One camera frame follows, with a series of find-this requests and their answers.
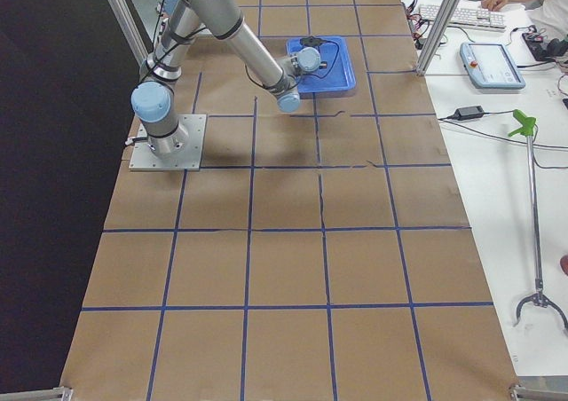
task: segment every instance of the power adapter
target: power adapter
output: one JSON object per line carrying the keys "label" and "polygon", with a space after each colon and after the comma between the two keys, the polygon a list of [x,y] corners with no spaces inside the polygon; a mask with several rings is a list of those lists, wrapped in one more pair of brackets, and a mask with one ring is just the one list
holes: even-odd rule
{"label": "power adapter", "polygon": [[480,119],[485,115],[485,111],[481,106],[464,106],[457,108],[453,115],[447,117],[448,120],[473,120]]}

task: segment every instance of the aluminum frame pole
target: aluminum frame pole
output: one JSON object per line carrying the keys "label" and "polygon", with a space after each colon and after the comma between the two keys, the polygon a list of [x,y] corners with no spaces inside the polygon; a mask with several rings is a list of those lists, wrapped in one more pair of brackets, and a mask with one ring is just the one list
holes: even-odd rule
{"label": "aluminum frame pole", "polygon": [[529,186],[531,187],[532,228],[534,233],[534,270],[535,285],[539,299],[542,297],[544,284],[542,281],[542,255],[540,253],[539,208],[536,193],[536,175],[534,171],[533,137],[526,137],[526,155],[529,161]]}
{"label": "aluminum frame pole", "polygon": [[134,58],[141,66],[148,56],[148,50],[144,45],[142,36],[136,27],[136,23],[132,18],[130,9],[126,4],[126,0],[107,0],[112,8],[118,24],[121,26],[124,37],[134,54]]}
{"label": "aluminum frame pole", "polygon": [[550,390],[533,390],[526,389],[515,385],[509,388],[511,399],[518,401],[520,399],[531,399],[533,401],[566,401],[568,400],[568,392],[553,392]]}
{"label": "aluminum frame pole", "polygon": [[436,50],[440,45],[440,40],[446,31],[447,25],[454,14],[460,0],[443,0],[438,11],[438,16],[434,20],[434,25],[430,30],[430,35],[426,39],[426,43],[422,48],[422,53],[416,64],[416,73],[425,75],[432,58],[436,54]]}

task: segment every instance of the black wall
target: black wall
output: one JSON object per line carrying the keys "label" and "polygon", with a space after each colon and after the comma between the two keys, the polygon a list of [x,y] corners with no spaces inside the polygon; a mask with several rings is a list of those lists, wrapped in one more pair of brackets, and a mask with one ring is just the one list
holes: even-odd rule
{"label": "black wall", "polygon": [[5,393],[59,386],[132,120],[138,64],[107,0],[0,6]]}

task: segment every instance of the white table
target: white table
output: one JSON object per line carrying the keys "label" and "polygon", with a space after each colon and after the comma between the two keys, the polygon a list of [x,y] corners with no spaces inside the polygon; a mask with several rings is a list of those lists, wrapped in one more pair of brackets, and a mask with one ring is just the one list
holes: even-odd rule
{"label": "white table", "polygon": [[[441,0],[420,2],[439,4]],[[477,6],[469,2],[460,5]],[[530,22],[518,4],[504,11],[510,28]],[[509,41],[509,31],[468,32],[482,42]],[[446,34],[448,44],[438,49],[439,57],[432,60],[426,75],[438,118],[461,106],[482,106],[491,112],[519,108],[537,118],[537,143],[568,145],[568,109],[556,87],[561,75],[557,68],[524,71],[526,87],[518,93],[482,93],[470,83],[459,58],[460,44],[467,41],[464,34],[456,29],[448,29]],[[509,49],[518,65],[534,62],[519,33],[513,36]],[[511,114],[465,124],[505,138],[519,126]],[[523,308],[521,324],[513,326],[517,303],[534,292],[526,148],[482,138],[446,123],[441,127],[517,375],[568,375],[568,337],[555,311],[529,303]],[[536,157],[544,166],[568,166],[568,152],[537,150]],[[537,186],[544,293],[568,313],[568,277],[558,264],[560,257],[568,254],[568,170],[537,169]]]}

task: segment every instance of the brown paper floor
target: brown paper floor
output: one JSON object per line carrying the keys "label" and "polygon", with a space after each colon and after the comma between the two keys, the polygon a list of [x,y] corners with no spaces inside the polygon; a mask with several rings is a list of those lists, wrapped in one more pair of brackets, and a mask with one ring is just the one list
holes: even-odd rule
{"label": "brown paper floor", "polygon": [[77,400],[506,400],[515,380],[399,0],[238,0],[274,55],[346,38],[292,116],[200,38],[199,173],[118,177],[62,384]]}

